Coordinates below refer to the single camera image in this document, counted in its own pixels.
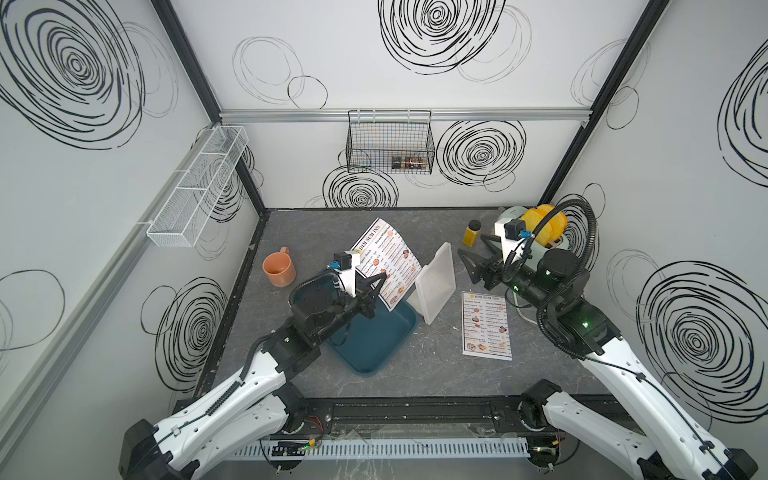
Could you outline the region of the white menu holder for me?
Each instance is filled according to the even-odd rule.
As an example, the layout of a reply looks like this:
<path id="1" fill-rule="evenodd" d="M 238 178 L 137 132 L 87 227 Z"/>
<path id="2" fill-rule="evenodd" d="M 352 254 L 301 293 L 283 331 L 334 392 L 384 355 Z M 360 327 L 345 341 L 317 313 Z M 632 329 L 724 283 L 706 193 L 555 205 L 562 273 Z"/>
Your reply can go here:
<path id="1" fill-rule="evenodd" d="M 444 242 L 417 275 L 407 303 L 431 325 L 456 291 L 451 244 Z"/>

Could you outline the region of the new menu sheet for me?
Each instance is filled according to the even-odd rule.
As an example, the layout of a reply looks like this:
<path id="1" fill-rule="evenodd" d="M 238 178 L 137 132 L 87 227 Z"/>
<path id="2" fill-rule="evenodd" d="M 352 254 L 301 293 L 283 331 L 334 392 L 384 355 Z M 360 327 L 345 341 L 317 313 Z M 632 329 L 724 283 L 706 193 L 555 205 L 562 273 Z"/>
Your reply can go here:
<path id="1" fill-rule="evenodd" d="M 365 277 L 380 273 L 386 279 L 380 299 L 392 311 L 415 283 L 422 265 L 403 237 L 389 223 L 377 218 L 352 246 L 360 254 L 358 272 Z"/>

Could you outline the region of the old menu sheet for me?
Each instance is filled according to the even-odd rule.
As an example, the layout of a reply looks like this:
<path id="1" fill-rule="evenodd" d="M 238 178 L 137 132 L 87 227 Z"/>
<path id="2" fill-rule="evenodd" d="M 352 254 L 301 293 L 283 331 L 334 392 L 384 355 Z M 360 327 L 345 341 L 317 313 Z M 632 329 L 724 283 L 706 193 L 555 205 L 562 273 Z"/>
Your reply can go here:
<path id="1" fill-rule="evenodd" d="M 502 297 L 464 291 L 461 313 L 463 355 L 512 360 L 506 301 Z"/>

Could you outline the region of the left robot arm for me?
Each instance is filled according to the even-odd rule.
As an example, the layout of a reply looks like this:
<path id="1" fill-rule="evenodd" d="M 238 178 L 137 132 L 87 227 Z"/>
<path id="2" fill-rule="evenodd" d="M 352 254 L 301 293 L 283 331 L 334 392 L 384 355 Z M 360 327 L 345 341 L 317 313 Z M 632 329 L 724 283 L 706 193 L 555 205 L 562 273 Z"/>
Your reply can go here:
<path id="1" fill-rule="evenodd" d="M 236 373 L 175 414 L 126 431 L 121 478 L 199 479 L 249 443 L 299 430 L 307 402 L 291 379 L 354 317 L 374 317 L 386 278 L 326 268 L 297 285 L 285 323 L 252 344 Z"/>

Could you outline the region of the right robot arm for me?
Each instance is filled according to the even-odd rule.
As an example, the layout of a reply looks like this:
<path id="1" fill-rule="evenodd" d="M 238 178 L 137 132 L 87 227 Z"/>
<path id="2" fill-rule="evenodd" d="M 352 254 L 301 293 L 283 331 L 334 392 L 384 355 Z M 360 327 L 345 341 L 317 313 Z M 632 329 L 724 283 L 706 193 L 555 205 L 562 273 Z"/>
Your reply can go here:
<path id="1" fill-rule="evenodd" d="M 518 414 L 530 431 L 553 427 L 574 435 L 634 479 L 751 479 L 758 464 L 699 425 L 642 364 L 618 328 L 582 296 L 589 273 L 569 250 L 548 250 L 536 268 L 522 249 L 489 257 L 458 252 L 470 280 L 504 285 L 536 310 L 537 326 L 555 347 L 606 386 L 638 425 L 632 431 L 589 409 L 549 380 L 521 396 Z"/>

